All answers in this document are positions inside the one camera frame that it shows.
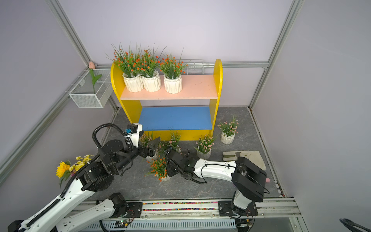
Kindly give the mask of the orange flower pot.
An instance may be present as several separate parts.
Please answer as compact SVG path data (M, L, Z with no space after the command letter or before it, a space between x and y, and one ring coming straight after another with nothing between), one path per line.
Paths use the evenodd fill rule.
M166 54L166 58L160 63L160 71L164 74L165 90L169 94L178 94L182 91L183 82L182 74L188 66L188 62L184 62L182 57L176 58L171 51Z
M114 50L114 57L112 59L108 57L108 59L123 72L124 84L129 92L142 91L144 85L138 71L139 65L137 64L137 59L139 58L139 54L137 51L133 51L130 47L125 50L121 44L119 46L111 44L111 46Z
M160 69L160 56L163 53L161 51L160 55L156 55L158 48L153 46L147 49L142 49L140 47L139 54L136 58L136 67L139 76L141 77L144 89L147 92L157 92L161 89L161 80L159 77Z
M151 170L146 176L155 176L160 182L170 180L165 158L152 159L151 161L147 161L147 163L150 164Z

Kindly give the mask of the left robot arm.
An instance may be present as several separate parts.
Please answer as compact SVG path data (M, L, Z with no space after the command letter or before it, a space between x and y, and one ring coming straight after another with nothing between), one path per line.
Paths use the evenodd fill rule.
M62 193L26 220L16 220L8 226L10 232L79 232L87 226L114 217L129 217L135 213L121 193L113 193L97 205L70 216L69 213L85 199L98 191L107 189L124 167L137 156L153 156L159 139L149 142L147 147L132 145L126 138L128 149L120 140L111 140L98 145L99 160L89 162L71 178Z

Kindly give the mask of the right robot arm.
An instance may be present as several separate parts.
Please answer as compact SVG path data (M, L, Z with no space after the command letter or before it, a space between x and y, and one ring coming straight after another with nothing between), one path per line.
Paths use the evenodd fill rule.
M270 193L265 187L266 172L245 157L238 157L235 161L210 161L184 157L171 149L164 155L170 177L179 174L197 184L206 184L206 178L214 178L231 182L237 188L230 203L219 205L219 214L223 217L238 219L256 215L254 210L248 210L249 205L263 202L264 194Z

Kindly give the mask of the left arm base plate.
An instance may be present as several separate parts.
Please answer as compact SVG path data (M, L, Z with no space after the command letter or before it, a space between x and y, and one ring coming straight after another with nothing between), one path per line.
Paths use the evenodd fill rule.
M115 210L114 216L118 218L140 218L143 209L142 202L128 202Z

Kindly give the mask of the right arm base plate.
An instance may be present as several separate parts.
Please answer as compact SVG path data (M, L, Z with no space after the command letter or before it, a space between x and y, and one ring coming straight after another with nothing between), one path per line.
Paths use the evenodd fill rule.
M255 202L251 202L247 209L240 209L233 205L232 200L218 201L218 210L221 217L238 218L258 215Z

